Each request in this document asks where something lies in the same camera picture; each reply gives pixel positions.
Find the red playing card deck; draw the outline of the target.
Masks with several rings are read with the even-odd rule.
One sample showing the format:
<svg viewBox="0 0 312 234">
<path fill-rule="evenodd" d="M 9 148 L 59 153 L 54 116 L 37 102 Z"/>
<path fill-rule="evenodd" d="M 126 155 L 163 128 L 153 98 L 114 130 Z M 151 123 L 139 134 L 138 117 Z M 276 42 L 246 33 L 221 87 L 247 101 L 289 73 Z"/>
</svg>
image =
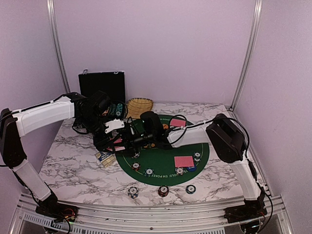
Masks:
<svg viewBox="0 0 312 234">
<path fill-rule="evenodd" d="M 115 140 L 110 149 L 115 151 L 125 150 L 125 147 L 122 143 L 122 138 L 118 138 L 117 140 Z"/>
</svg>

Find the dealt cards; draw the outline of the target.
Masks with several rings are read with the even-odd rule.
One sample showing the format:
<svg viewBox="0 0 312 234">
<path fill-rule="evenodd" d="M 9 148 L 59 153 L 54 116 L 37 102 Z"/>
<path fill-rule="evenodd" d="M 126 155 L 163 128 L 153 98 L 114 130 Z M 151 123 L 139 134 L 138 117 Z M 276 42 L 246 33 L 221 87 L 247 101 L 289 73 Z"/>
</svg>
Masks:
<svg viewBox="0 0 312 234">
<path fill-rule="evenodd" d="M 185 127 L 187 125 L 187 121 L 184 119 L 173 118 L 169 122 L 170 127 Z"/>
<path fill-rule="evenodd" d="M 192 156 L 175 156 L 174 162 L 176 168 L 194 166 L 194 160 Z"/>
</svg>

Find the blue beige chip stack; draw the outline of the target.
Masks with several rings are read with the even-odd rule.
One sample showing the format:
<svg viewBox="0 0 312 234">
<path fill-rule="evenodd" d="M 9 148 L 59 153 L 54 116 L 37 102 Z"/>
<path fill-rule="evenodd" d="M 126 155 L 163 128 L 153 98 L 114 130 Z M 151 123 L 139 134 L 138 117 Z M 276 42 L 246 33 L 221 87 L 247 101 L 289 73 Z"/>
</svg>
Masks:
<svg viewBox="0 0 312 234">
<path fill-rule="evenodd" d="M 138 188 L 135 186 L 132 186 L 128 189 L 128 196 L 132 199 L 138 197 Z"/>
</svg>

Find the red black chip stack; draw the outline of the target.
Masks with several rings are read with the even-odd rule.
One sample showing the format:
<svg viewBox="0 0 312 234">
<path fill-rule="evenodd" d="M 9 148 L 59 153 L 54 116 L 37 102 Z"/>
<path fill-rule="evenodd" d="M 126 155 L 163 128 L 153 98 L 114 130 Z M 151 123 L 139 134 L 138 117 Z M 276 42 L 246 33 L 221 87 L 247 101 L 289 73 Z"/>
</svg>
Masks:
<svg viewBox="0 0 312 234">
<path fill-rule="evenodd" d="M 166 185 L 162 185 L 158 189 L 158 195 L 161 197 L 166 197 L 169 193 L 169 187 Z"/>
</svg>

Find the blue small blind button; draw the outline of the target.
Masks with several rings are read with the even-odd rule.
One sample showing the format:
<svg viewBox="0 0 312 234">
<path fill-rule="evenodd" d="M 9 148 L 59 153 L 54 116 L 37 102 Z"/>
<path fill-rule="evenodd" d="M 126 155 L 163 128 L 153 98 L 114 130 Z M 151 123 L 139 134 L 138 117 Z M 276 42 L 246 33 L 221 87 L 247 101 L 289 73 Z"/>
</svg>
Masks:
<svg viewBox="0 0 312 234">
<path fill-rule="evenodd" d="M 187 167 L 187 170 L 190 171 L 190 172 L 194 172 L 196 170 L 196 166 Z"/>
</svg>

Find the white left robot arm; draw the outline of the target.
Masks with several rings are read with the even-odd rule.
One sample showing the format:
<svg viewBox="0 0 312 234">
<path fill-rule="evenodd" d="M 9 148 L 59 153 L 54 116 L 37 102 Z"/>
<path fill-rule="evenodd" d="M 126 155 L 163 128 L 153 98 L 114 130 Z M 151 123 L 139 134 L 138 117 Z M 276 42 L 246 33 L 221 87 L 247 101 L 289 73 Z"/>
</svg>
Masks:
<svg viewBox="0 0 312 234">
<path fill-rule="evenodd" d="M 41 165 L 27 153 L 47 154 L 60 125 L 75 118 L 93 135 L 93 144 L 103 150 L 109 141 L 105 133 L 103 114 L 111 102 L 108 95 L 98 91 L 91 97 L 72 92 L 24 109 L 4 109 L 0 116 L 0 154 L 10 168 L 30 191 L 43 201 L 42 208 L 51 217 L 60 215 L 61 205 L 53 200 L 52 191 L 38 175 Z"/>
</svg>

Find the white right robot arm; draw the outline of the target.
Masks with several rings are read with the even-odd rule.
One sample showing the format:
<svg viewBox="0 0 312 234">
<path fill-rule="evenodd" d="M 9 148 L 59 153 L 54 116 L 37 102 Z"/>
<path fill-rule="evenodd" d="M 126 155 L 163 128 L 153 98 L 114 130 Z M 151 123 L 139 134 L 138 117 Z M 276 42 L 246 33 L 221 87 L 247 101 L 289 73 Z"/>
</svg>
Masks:
<svg viewBox="0 0 312 234">
<path fill-rule="evenodd" d="M 165 128 L 159 115 L 149 111 L 136 122 L 126 123 L 118 134 L 123 147 L 117 154 L 120 166 L 134 179 L 160 186 L 162 196 L 168 194 L 169 186 L 199 174 L 214 154 L 231 167 L 242 188 L 246 203 L 242 215 L 252 218 L 260 211 L 264 193 L 247 158 L 249 138 L 224 114 L 193 125 L 175 116 Z"/>
</svg>

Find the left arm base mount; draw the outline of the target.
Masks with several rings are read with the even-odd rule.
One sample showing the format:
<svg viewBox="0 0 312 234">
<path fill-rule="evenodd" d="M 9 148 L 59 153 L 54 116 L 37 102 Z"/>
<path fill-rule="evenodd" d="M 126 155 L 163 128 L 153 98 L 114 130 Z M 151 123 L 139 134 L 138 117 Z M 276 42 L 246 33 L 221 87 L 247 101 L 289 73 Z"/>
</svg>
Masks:
<svg viewBox="0 0 312 234">
<path fill-rule="evenodd" d="M 43 205 L 36 207 L 36 213 L 52 217 L 57 221 L 66 219 L 67 221 L 74 222 L 78 214 L 78 207 L 57 203 L 56 206 L 44 207 Z"/>
</svg>

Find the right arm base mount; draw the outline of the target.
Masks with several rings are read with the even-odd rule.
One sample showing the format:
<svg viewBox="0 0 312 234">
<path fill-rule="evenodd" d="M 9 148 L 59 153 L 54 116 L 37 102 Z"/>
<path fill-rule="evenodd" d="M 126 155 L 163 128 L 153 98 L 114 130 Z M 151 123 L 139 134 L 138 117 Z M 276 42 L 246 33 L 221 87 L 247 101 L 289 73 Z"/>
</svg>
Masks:
<svg viewBox="0 0 312 234">
<path fill-rule="evenodd" d="M 228 223 L 258 218 L 268 213 L 264 207 L 257 210 L 256 207 L 248 207 L 247 205 L 228 207 L 224 211 L 224 218 L 227 219 Z"/>
</svg>

